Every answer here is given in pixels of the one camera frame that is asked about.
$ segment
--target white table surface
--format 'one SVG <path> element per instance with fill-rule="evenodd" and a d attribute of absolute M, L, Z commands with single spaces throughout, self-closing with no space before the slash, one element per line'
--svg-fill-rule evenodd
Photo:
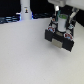
<path fill-rule="evenodd" d="M 0 84 L 84 84 L 84 28 L 69 52 L 44 39 L 49 22 L 0 24 Z"/>

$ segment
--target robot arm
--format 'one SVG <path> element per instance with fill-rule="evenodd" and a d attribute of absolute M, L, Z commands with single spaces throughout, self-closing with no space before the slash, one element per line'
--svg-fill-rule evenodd
<path fill-rule="evenodd" d="M 45 39 L 52 42 L 59 48 L 64 48 L 68 51 L 74 46 L 74 27 L 76 19 L 74 18 L 79 11 L 83 9 L 83 4 L 80 5 L 77 0 L 48 0 L 54 6 L 59 6 L 59 11 L 55 10 L 55 14 L 45 30 Z M 73 7 L 68 10 L 65 5 Z"/>

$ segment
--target white tabletop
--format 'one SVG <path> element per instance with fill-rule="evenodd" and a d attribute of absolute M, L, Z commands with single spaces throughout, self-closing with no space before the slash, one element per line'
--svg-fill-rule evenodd
<path fill-rule="evenodd" d="M 44 39 L 49 22 L 0 24 L 0 84 L 84 84 L 84 28 L 69 52 Z"/>

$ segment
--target black object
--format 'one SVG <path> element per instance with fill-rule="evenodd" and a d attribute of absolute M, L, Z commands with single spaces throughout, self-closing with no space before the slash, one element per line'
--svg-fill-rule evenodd
<path fill-rule="evenodd" d="M 70 19 L 70 16 L 68 16 L 68 18 L 67 18 L 67 22 L 66 22 L 66 25 L 65 25 L 65 26 L 66 26 L 66 29 L 68 29 L 68 27 L 69 27 L 69 25 L 70 25 L 70 24 L 69 24 L 69 19 Z"/>
<path fill-rule="evenodd" d="M 48 0 L 31 0 L 30 6 L 33 14 L 55 13 L 54 5 Z"/>
<path fill-rule="evenodd" d="M 45 30 L 45 39 L 52 42 L 53 33 L 51 31 Z"/>
<path fill-rule="evenodd" d="M 57 35 L 54 33 L 53 38 L 60 41 L 60 42 L 63 42 L 63 36 L 60 36 L 60 35 Z"/>
<path fill-rule="evenodd" d="M 71 41 L 71 40 L 69 40 L 69 39 L 67 39 L 67 38 L 64 38 L 64 39 L 63 39 L 62 48 L 71 51 L 73 45 L 74 45 L 74 41 Z"/>
<path fill-rule="evenodd" d="M 0 0 L 0 17 L 15 16 L 20 11 L 20 0 Z"/>
<path fill-rule="evenodd" d="M 59 7 L 59 10 L 61 10 L 61 14 L 71 15 L 72 8 L 71 6 L 65 5 L 64 7 Z"/>
<path fill-rule="evenodd" d="M 4 17 L 0 17 L 0 24 L 7 23 L 6 19 Z"/>
<path fill-rule="evenodd" d="M 72 21 L 71 21 L 71 24 L 75 27 L 75 25 L 76 25 L 76 20 L 72 20 Z"/>
<path fill-rule="evenodd" d="M 80 23 L 84 27 L 84 11 L 79 10 L 79 12 L 76 15 L 76 20 L 78 23 Z"/>

